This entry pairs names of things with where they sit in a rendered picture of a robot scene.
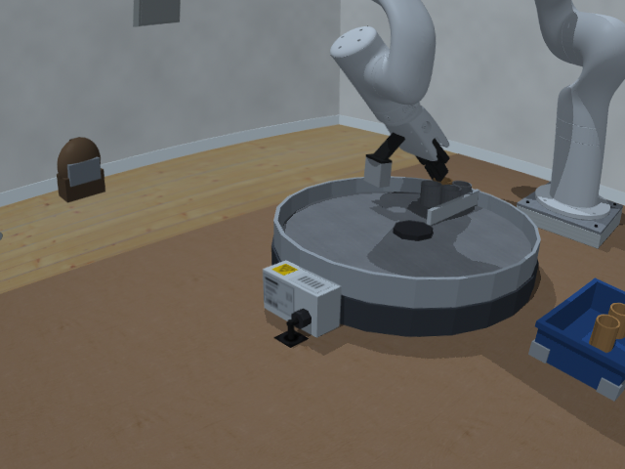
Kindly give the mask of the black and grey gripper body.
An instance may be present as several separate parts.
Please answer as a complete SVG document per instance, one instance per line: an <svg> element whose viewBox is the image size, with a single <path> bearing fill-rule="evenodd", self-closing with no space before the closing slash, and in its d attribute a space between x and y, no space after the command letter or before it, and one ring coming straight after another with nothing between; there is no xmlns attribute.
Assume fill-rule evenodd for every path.
<svg viewBox="0 0 625 469"><path fill-rule="evenodd" d="M399 146L402 150L430 161L437 161L437 150L433 145L436 139L441 146L448 148L449 142L438 124L424 107L416 106L403 120L396 123L384 123L390 134L393 132L404 137ZM425 125L426 124L426 125Z"/></svg>

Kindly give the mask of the grey cylinder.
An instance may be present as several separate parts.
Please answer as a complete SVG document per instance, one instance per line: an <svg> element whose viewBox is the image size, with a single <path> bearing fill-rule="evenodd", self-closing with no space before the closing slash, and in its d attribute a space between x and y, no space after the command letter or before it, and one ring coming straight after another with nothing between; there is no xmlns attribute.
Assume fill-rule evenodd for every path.
<svg viewBox="0 0 625 469"><path fill-rule="evenodd" d="M446 190L447 189L447 190ZM461 196L462 189L454 185L442 185L440 190L440 203L445 203Z"/></svg>
<svg viewBox="0 0 625 469"><path fill-rule="evenodd" d="M421 183L420 204L426 207L436 207L439 205L441 186L442 183L437 181L423 181Z"/></svg>
<svg viewBox="0 0 625 469"><path fill-rule="evenodd" d="M461 196L467 194L472 191L472 184L464 181L453 181L452 185L460 187L462 189ZM461 187L463 186L463 187Z"/></svg>

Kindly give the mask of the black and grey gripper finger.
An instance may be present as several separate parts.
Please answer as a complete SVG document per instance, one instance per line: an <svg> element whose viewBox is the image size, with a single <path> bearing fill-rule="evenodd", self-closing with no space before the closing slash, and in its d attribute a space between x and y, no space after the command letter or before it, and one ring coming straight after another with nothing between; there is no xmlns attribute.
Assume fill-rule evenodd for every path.
<svg viewBox="0 0 625 469"><path fill-rule="evenodd" d="M449 156L446 154L446 152L443 150L443 148L440 146L436 139L433 139L433 145L437 150L437 161L427 161L430 165L429 169L435 177L436 181L441 182L448 173L448 170L444 163L449 160Z"/></svg>
<svg viewBox="0 0 625 469"><path fill-rule="evenodd" d="M429 173L430 177L433 179L433 178L434 178L434 176L433 176L432 172L431 172L431 171L430 171L430 169L429 169L429 168L430 168L430 165L428 164L427 160L426 160L426 159L424 159L424 158L418 157L418 156L416 156L416 157L417 157L417 159L420 161L420 163L421 163L421 164L425 165L425 166L424 166L424 167L425 167L425 169L426 169L426 170L427 170L427 172Z"/></svg>

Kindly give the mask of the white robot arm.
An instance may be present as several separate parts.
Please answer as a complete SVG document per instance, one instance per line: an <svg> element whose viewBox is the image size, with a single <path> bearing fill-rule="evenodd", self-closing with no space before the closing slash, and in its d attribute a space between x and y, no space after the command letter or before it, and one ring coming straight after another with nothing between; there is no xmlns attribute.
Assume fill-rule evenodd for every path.
<svg viewBox="0 0 625 469"><path fill-rule="evenodd" d="M370 26L339 37L330 55L383 123L399 122L426 95L433 73L436 33L421 0L372 0L387 14L391 48ZM625 23L579 12L572 0L534 0L543 39L560 60L583 66L558 98L551 184L536 200L560 215L599 220L610 212L599 195L610 100L625 80ZM385 99L384 99L385 98ZM390 156L404 137L392 133L365 157L364 181L390 186Z"/></svg>

